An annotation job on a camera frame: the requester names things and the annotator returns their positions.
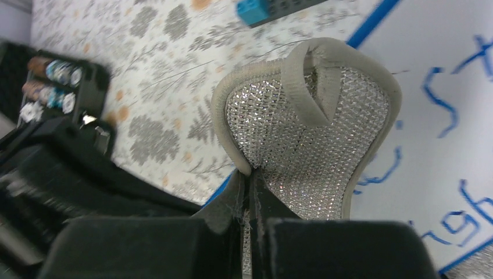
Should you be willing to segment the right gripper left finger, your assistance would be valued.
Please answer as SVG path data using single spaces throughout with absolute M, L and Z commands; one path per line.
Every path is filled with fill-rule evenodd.
M 190 217 L 81 217 L 56 237 L 39 278 L 241 278 L 245 176 Z

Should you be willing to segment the silver sparkly scrub sponge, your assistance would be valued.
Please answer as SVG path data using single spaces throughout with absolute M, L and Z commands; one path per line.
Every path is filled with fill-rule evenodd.
M 287 57 L 225 76 L 211 105 L 217 139 L 252 179 L 243 209 L 244 278 L 261 278 L 260 196 L 287 217 L 347 219 L 363 170 L 401 108 L 394 76 L 334 38 L 312 38 Z

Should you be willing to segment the blue framed whiteboard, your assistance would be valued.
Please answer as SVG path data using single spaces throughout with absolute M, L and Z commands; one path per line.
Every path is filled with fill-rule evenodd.
M 352 220 L 409 225 L 448 278 L 492 277 L 492 2 L 383 1 L 345 42 L 402 102 Z

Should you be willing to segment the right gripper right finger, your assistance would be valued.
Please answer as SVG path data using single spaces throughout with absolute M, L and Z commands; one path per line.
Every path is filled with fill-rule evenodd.
M 395 221 L 305 220 L 268 188 L 249 186 L 253 278 L 438 278 L 424 243 Z

